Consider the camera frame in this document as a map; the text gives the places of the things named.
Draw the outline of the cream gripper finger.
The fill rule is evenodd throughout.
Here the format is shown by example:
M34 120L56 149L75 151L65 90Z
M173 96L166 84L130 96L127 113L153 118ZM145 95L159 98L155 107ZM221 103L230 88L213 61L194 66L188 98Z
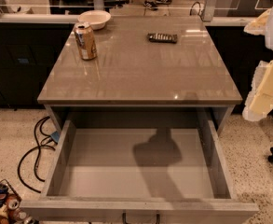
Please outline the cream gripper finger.
M255 69L242 116L248 121L259 121L273 109L273 60L261 61Z
M263 12L260 16L258 16L253 21L249 22L244 27L244 32L251 35L264 35L266 30L266 22L268 16L270 15L271 9L269 8L265 12Z

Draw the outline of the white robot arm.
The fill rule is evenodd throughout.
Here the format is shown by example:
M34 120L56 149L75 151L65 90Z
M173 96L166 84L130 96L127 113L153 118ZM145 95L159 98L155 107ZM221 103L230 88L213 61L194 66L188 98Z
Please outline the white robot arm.
M251 35L263 35L265 45L273 51L273 7L244 27ZM259 121L273 109L273 60L260 61L255 68L251 91L245 101L242 116L248 121Z

